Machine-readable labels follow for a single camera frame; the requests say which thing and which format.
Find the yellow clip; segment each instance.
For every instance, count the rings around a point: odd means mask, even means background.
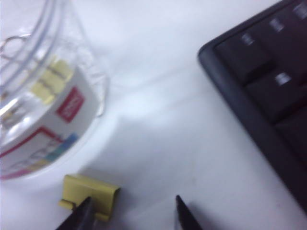
[[[53,61],[38,81],[32,86],[31,92],[44,104],[52,103],[60,94],[73,75],[73,71],[63,60]]]
[[[90,196],[94,201],[95,217],[101,221],[108,221],[118,189],[118,186],[82,175],[66,175],[63,198],[59,201],[59,205],[67,209],[74,209]]]

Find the plastic jar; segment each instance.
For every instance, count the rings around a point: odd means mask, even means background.
[[[57,160],[104,107],[106,74],[68,0],[1,1],[1,179]]]

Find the black keyboard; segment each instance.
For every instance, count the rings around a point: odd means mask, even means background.
[[[268,8],[204,45],[199,60],[307,213],[307,0]]]

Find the colored stripe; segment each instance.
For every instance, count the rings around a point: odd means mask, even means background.
[[[4,153],[0,154],[0,158],[4,157],[5,155],[13,152],[17,148],[21,147],[24,145],[26,142],[31,140],[33,137],[35,137],[38,133],[42,132],[43,134],[47,135],[48,137],[51,137],[52,139],[57,140],[58,142],[63,142],[56,134],[54,134],[52,131],[48,130],[46,127],[40,127],[37,129],[34,133],[32,133],[30,136],[28,136],[26,139],[24,139],[22,142],[19,142],[17,145],[15,145],[13,148],[5,151]]]
[[[57,159],[59,156],[61,156],[64,152],[66,152],[78,139],[78,136],[76,134],[71,134],[64,142],[62,142],[54,151],[52,151],[49,155],[47,155],[45,158],[37,161],[36,163],[28,166],[26,169],[22,169],[20,171],[0,176],[0,179],[7,180],[14,177],[19,177],[28,173],[31,173],[33,171],[36,171],[48,164],[50,164],[52,161]]]
[[[45,160],[54,161],[56,158],[66,152],[77,139],[78,136],[76,134],[71,134],[62,144],[59,145],[59,147],[57,147],[56,150],[52,151],[48,156],[46,156]]]
[[[1,176],[0,179],[7,180],[7,179],[11,179],[11,178],[14,178],[14,177],[19,177],[19,176],[28,174],[30,172],[31,171],[29,171],[27,169],[22,169],[18,172],[14,172],[14,173],[11,173],[11,174],[8,174],[8,175],[5,175],[5,176]]]

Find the white desk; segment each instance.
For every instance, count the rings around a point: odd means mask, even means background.
[[[196,59],[204,43],[275,2],[74,1],[111,68],[106,113],[64,163],[2,183],[1,229],[55,229],[70,213],[57,205],[68,173],[122,187],[113,219],[97,229],[174,229],[176,194],[206,230],[307,229]]]

